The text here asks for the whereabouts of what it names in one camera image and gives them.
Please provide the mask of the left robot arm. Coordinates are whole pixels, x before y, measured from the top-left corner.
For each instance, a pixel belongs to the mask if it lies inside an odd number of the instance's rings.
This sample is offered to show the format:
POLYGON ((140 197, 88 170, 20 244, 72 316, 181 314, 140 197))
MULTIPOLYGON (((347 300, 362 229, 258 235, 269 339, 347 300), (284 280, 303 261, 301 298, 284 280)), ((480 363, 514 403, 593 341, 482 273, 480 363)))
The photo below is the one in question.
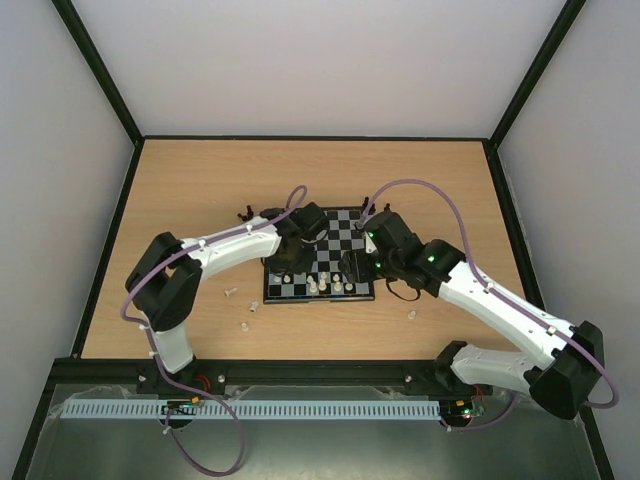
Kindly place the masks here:
POLYGON ((201 283, 256 259, 276 274, 304 274, 315 259, 314 243, 329 230, 326 214, 314 202, 248 211, 239 218, 241 225, 206 236, 157 235, 125 281, 127 303, 143 314, 152 351, 170 374, 194 361, 186 320, 201 283))

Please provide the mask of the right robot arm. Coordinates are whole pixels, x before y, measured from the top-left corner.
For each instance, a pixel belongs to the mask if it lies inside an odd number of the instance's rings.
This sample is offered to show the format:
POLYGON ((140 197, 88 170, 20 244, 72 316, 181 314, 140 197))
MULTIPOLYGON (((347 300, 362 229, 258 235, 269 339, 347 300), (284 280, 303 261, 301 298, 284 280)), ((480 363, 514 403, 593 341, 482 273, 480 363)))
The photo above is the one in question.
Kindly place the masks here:
POLYGON ((401 280, 472 314, 516 346, 485 350, 464 341, 438 356, 436 379, 445 390, 484 384, 529 395, 548 413, 572 420, 601 378, 601 330, 556 318, 472 267, 468 256, 441 239, 424 243, 391 210, 358 221, 360 249, 346 252, 339 268, 351 283, 401 280))

